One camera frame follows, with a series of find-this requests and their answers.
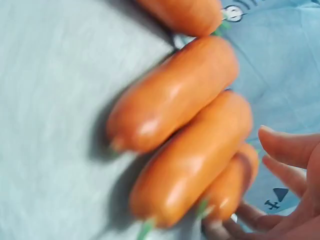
green carrot stem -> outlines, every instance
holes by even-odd
[[[222,35],[222,33],[221,33],[221,31],[219,30],[219,28],[217,29],[217,30],[215,30],[214,32],[213,32],[213,35],[216,35],[216,36],[221,36]]]
[[[136,240],[145,240],[148,233],[155,227],[156,223],[153,218],[148,219],[145,221],[141,227],[139,235]]]
[[[230,23],[228,23],[228,22],[226,22],[226,21],[223,21],[223,22],[221,23],[221,26],[224,27],[225,29],[231,28]]]
[[[204,219],[212,210],[209,206],[209,200],[207,198],[204,198],[196,211],[196,218],[197,219]]]

carrot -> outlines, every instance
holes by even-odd
[[[238,75],[230,45],[207,36],[189,43],[115,104],[107,135],[117,152],[146,153],[188,123]]]
[[[223,172],[201,195],[206,200],[210,213],[205,223],[228,220],[237,210],[243,195],[258,174],[259,157],[257,151],[249,144],[243,144]]]
[[[142,170],[132,213],[160,228],[179,221],[225,169],[252,130],[250,105],[227,90],[167,142]]]
[[[221,24],[219,0],[137,0],[148,12],[171,30],[193,37],[204,37]]]

finger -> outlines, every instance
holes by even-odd
[[[319,240],[320,238],[320,216],[302,224],[274,240]]]
[[[307,190],[307,178],[301,169],[278,162],[268,155],[262,158],[262,162],[285,186],[302,198]]]
[[[235,213],[248,227],[259,232],[267,232],[279,224],[284,216],[267,215],[255,206],[242,202]]]
[[[320,134],[298,135],[273,131],[262,126],[258,132],[264,150],[274,159],[306,169],[310,155],[320,144]]]
[[[223,223],[225,229],[230,233],[230,235],[237,240],[258,240],[260,234],[257,233],[247,233],[242,227],[235,223],[232,219],[227,220]]]
[[[204,233],[208,240],[234,240],[221,221],[206,224],[204,226]]]

light blue cloth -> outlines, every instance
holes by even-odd
[[[231,88],[243,94],[254,113],[248,141],[261,150],[257,131],[320,131],[320,3],[311,0],[223,0],[231,28],[222,32],[233,45],[240,73]],[[175,42],[180,47],[180,37]],[[184,42],[192,38],[182,37]],[[273,188],[285,188],[261,165],[245,198],[268,213],[296,206],[289,192],[282,202]],[[265,204],[278,202],[279,208]]]

fingernail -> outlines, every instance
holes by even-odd
[[[264,131],[266,131],[266,132],[268,132],[268,133],[275,133],[276,131],[275,130],[273,130],[271,127],[268,127],[268,126],[265,126],[265,125],[261,125],[260,126],[260,129],[262,129],[262,130],[264,130]]]

